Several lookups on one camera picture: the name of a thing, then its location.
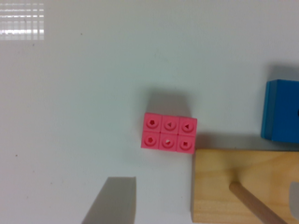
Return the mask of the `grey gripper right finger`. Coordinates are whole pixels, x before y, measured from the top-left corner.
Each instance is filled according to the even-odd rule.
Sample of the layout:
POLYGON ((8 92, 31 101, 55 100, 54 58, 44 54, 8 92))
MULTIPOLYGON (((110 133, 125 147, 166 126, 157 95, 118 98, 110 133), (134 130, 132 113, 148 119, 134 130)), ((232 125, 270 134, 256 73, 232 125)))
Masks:
POLYGON ((292 216, 299 221, 299 182, 290 184, 289 206, 292 216))

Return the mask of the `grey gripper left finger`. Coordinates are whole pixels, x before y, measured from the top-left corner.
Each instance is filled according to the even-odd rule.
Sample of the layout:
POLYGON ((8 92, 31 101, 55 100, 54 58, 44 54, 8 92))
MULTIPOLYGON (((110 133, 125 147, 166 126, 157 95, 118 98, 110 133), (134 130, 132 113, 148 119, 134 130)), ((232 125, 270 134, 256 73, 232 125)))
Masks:
POLYGON ((136 178, 109 177, 81 224, 135 224, 136 178))

